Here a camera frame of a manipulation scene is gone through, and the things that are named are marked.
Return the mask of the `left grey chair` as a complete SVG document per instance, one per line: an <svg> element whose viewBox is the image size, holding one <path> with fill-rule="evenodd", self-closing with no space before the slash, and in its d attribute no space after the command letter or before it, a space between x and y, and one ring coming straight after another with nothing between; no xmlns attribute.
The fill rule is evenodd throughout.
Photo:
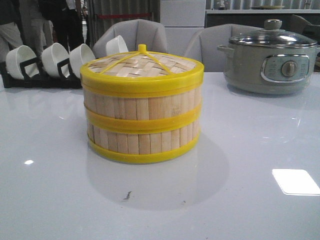
<svg viewBox="0 0 320 240"><path fill-rule="evenodd" d="M158 22L134 19L112 25L94 44L92 51L97 58L107 56L106 44L117 36L122 36L130 52L138 45L145 44L148 51L167 53L168 43L165 27Z"/></svg>

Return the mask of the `right grey chair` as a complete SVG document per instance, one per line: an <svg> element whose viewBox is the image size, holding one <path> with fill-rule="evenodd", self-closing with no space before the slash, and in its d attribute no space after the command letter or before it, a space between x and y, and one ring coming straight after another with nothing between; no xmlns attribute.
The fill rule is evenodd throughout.
<svg viewBox="0 0 320 240"><path fill-rule="evenodd" d="M183 56L202 62L205 72L223 72L226 55L219 45L227 45L229 38L258 30L258 27L240 24L222 24L204 28L193 34Z"/></svg>

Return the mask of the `bamboo steamer basket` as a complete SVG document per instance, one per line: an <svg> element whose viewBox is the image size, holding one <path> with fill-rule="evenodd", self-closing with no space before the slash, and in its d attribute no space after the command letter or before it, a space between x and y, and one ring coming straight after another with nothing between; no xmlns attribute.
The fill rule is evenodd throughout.
<svg viewBox="0 0 320 240"><path fill-rule="evenodd" d="M121 163L151 164L180 157L200 137L200 121L165 132L126 134L87 124L89 146L99 155Z"/></svg>
<svg viewBox="0 0 320 240"><path fill-rule="evenodd" d="M151 134L186 127L198 121L202 87L158 97L125 98L84 89L84 107L89 123L111 132Z"/></svg>

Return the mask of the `red barrier belt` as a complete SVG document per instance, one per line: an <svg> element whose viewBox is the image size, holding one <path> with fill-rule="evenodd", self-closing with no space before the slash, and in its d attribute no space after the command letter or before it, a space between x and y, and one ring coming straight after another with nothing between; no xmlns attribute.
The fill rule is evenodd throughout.
<svg viewBox="0 0 320 240"><path fill-rule="evenodd" d="M132 18L152 17L153 13L152 12L147 12L147 13L109 14L109 15L97 14L96 16L99 19L132 19Z"/></svg>

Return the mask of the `grey chair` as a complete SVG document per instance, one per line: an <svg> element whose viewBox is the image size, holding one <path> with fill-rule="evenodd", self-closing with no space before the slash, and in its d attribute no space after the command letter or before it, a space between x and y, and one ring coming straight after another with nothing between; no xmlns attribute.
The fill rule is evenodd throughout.
<svg viewBox="0 0 320 240"><path fill-rule="evenodd" d="M167 53L168 43L165 27L158 22L134 19L112 25L94 44L92 51L97 58L107 56L106 44L117 36L122 36L130 52L138 45L145 44L148 51Z"/></svg>
<svg viewBox="0 0 320 240"><path fill-rule="evenodd" d="M226 55L219 45L227 45L229 38L258 30L258 27L240 24L222 24L204 28L193 34L183 56L202 62L205 72L223 72Z"/></svg>

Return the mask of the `white bowl far left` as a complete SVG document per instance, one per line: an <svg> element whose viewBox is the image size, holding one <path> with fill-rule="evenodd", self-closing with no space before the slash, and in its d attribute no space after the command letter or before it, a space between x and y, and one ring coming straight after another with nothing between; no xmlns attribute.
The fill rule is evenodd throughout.
<svg viewBox="0 0 320 240"><path fill-rule="evenodd" d="M36 57L35 52L29 46L21 45L6 55L6 69L14 79L23 80L24 76L20 68L20 63Z"/></svg>

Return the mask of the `glass pot lid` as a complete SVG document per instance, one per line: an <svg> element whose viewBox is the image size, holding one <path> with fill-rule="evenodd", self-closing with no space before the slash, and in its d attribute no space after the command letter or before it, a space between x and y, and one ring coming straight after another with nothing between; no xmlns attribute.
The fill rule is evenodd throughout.
<svg viewBox="0 0 320 240"><path fill-rule="evenodd" d="M267 19L264 28L240 33L229 39L230 44L271 47L271 48L310 48L316 47L317 41L307 36L281 29L282 20Z"/></svg>

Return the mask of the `black dish rack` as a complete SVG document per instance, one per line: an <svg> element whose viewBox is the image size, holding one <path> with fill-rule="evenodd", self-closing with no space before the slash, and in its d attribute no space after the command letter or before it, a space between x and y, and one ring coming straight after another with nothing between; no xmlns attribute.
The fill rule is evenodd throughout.
<svg viewBox="0 0 320 240"><path fill-rule="evenodd" d="M30 77L26 68L36 64L39 73ZM59 89L81 89L81 80L73 73L70 60L66 58L57 63L58 78L51 77L45 72L43 63L37 57L20 63L23 79L15 79L10 76L6 69L6 62L0 63L0 73L4 88L59 88Z"/></svg>

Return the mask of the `dark counter cabinet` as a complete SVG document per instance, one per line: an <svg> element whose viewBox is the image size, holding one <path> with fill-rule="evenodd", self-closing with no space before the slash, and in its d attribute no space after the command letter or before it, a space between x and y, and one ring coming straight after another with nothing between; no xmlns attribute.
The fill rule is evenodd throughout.
<svg viewBox="0 0 320 240"><path fill-rule="evenodd" d="M246 10L207 10L204 26L206 28L223 24L238 24L254 27L263 27L267 19L282 20L282 28L289 29L291 16L298 15L311 23L320 22L319 9L246 9Z"/></svg>

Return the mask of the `grey electric cooking pot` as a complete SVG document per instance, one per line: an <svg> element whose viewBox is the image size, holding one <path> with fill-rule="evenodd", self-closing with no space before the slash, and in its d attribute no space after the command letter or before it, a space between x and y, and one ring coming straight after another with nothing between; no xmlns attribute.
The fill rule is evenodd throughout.
<svg viewBox="0 0 320 240"><path fill-rule="evenodd" d="M224 77L233 87L248 92L287 95L309 86L318 46L274 48L248 45L218 45L226 62Z"/></svg>

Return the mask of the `woven bamboo steamer lid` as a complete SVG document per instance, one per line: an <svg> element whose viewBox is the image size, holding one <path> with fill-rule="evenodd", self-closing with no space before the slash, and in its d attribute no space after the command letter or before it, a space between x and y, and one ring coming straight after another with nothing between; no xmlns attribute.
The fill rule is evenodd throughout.
<svg viewBox="0 0 320 240"><path fill-rule="evenodd" d="M124 98L171 96L198 88L204 65L194 59L148 51L123 52L92 60L80 68L82 87L93 93Z"/></svg>

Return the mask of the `white bowl right upright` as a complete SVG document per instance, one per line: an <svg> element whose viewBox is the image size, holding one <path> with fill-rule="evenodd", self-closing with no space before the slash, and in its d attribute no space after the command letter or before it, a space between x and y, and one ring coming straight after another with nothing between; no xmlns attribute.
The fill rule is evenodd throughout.
<svg viewBox="0 0 320 240"><path fill-rule="evenodd" d="M111 56L114 54L126 53L129 50L123 37L118 35L106 43L105 51L107 56Z"/></svg>

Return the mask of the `yellow plate on counter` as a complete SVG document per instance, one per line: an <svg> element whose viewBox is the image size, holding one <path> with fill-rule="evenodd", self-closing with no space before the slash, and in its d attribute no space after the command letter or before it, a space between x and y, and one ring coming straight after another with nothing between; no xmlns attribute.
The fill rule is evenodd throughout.
<svg viewBox="0 0 320 240"><path fill-rule="evenodd" d="M261 6L253 6L251 9L253 10L281 10L284 9L284 5L261 5Z"/></svg>

